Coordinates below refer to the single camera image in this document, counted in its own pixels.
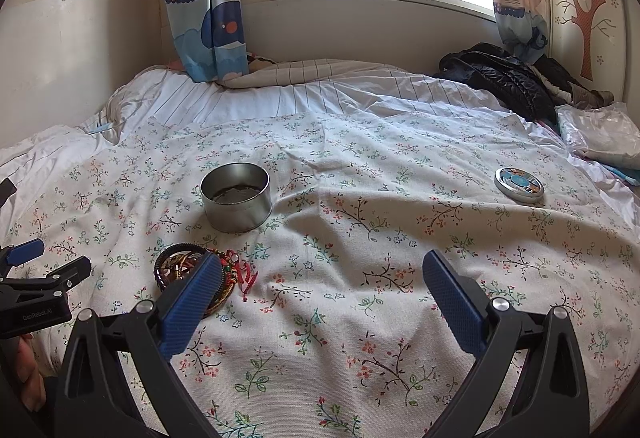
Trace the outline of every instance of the clothing pile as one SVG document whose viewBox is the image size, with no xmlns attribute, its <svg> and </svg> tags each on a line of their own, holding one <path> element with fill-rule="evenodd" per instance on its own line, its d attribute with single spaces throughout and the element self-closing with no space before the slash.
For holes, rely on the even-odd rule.
<svg viewBox="0 0 640 438">
<path fill-rule="evenodd" d="M 542 120 L 553 125 L 557 123 L 555 105 L 589 109 L 613 102 L 610 92 L 588 90 L 553 58 L 542 55 L 530 66 L 485 42 L 444 56 L 440 72 L 434 76 L 486 89 L 527 121 Z"/>
</svg>

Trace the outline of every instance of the blue gripper pad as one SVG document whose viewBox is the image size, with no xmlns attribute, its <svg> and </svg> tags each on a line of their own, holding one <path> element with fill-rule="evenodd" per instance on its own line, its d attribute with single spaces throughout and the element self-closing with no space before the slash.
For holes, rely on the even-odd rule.
<svg viewBox="0 0 640 438">
<path fill-rule="evenodd" d="M 436 251 L 422 261 L 422 276 L 460 348 L 476 358 L 484 355 L 484 319 Z"/>
<path fill-rule="evenodd" d="M 194 334 L 202 315 L 222 284 L 222 265 L 213 253 L 202 258 L 202 264 L 191 273 L 171 309 L 160 321 L 160 354 L 169 361 L 183 352 Z"/>
<path fill-rule="evenodd" d="M 31 259 L 36 259 L 44 253 L 44 243 L 41 239 L 32 239 L 26 243 L 14 246 L 6 257 L 7 264 L 11 266 L 20 266 Z"/>
</svg>

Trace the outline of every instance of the finger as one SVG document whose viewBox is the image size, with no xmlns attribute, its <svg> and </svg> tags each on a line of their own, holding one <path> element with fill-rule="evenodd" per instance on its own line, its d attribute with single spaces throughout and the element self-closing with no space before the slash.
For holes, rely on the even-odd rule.
<svg viewBox="0 0 640 438">
<path fill-rule="evenodd" d="M 35 411 L 40 402 L 40 372 L 33 371 L 30 377 L 22 386 L 20 399 L 29 411 Z"/>
<path fill-rule="evenodd" d="M 36 359 L 33 357 L 33 350 L 28 341 L 20 339 L 18 350 L 15 354 L 15 373 L 20 382 L 25 383 L 33 371 L 38 370 Z"/>
</svg>

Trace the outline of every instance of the metal screw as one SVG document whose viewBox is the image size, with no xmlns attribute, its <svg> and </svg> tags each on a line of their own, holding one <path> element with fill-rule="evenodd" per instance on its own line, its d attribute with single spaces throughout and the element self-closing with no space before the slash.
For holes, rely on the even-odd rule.
<svg viewBox="0 0 640 438">
<path fill-rule="evenodd" d="M 491 306 L 493 306 L 495 310 L 498 310 L 498 312 L 506 312 L 511 307 L 509 301 L 502 297 L 496 297 L 491 301 Z"/>
<path fill-rule="evenodd" d="M 569 313 L 561 306 L 556 306 L 554 308 L 554 315 L 558 317 L 558 319 L 566 319 Z"/>
<path fill-rule="evenodd" d="M 89 308 L 85 308 L 80 313 L 78 313 L 78 320 L 88 321 L 93 316 L 94 316 L 94 313 Z"/>
<path fill-rule="evenodd" d="M 136 304 L 136 312 L 138 313 L 149 313 L 152 309 L 154 309 L 154 302 L 148 299 Z"/>
</svg>

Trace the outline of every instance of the human hand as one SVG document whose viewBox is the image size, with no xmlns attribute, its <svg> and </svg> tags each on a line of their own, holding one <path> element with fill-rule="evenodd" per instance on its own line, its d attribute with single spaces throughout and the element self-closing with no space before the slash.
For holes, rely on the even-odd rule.
<svg viewBox="0 0 640 438">
<path fill-rule="evenodd" d="M 31 334 L 21 335 L 15 355 L 15 373 L 22 383 L 20 400 L 29 411 L 39 411 L 47 401 L 44 381 L 31 348 Z"/>
</svg>

